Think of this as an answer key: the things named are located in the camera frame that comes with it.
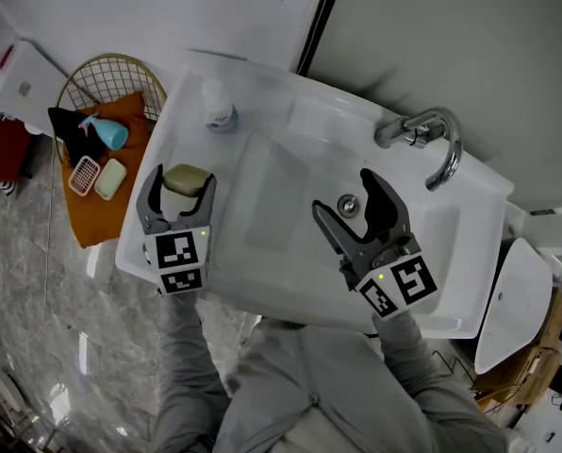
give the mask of tile floor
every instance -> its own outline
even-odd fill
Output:
[[[58,163],[49,243],[51,146],[36,138],[33,178],[12,197],[0,192],[0,370],[74,452],[146,451],[157,413],[157,293],[117,269],[115,241],[79,248]],[[246,314],[203,301],[198,310],[224,377]]]

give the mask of wire basket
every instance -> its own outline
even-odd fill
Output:
[[[65,95],[75,109],[85,109],[138,91],[142,92],[145,117],[153,130],[167,97],[157,77],[139,60],[122,54],[103,54],[72,72],[59,94],[57,106]]]

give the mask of faucet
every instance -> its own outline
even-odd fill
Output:
[[[417,148],[445,137],[449,140],[449,152],[440,169],[425,180],[431,192],[446,183],[455,174],[461,161],[461,124],[457,116],[446,108],[430,108],[415,117],[401,116],[395,121],[378,125],[373,138],[378,146],[389,148],[402,141]]]

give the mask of sink basin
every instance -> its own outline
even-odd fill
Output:
[[[203,78],[225,82],[240,114],[238,132],[205,130]],[[218,179],[212,215],[210,281],[204,297],[299,323],[372,331],[372,310],[349,292],[339,256],[312,218],[319,199],[334,208],[346,193],[360,213],[346,223],[364,234],[367,195],[359,172],[370,168],[405,201],[411,228],[440,289],[414,309],[424,336],[474,337],[488,302],[511,183],[464,153],[453,178],[435,192],[425,179],[447,143],[423,150],[381,149],[374,123],[395,117],[346,92],[249,62],[193,55],[162,111],[140,167],[116,263],[155,281],[141,253],[135,203],[142,180],[160,162],[186,162]],[[192,203],[163,192],[164,213]]]

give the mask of person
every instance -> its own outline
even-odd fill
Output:
[[[227,380],[195,293],[161,297],[156,453],[504,452],[470,392],[441,374],[410,312],[364,334],[265,318]]]

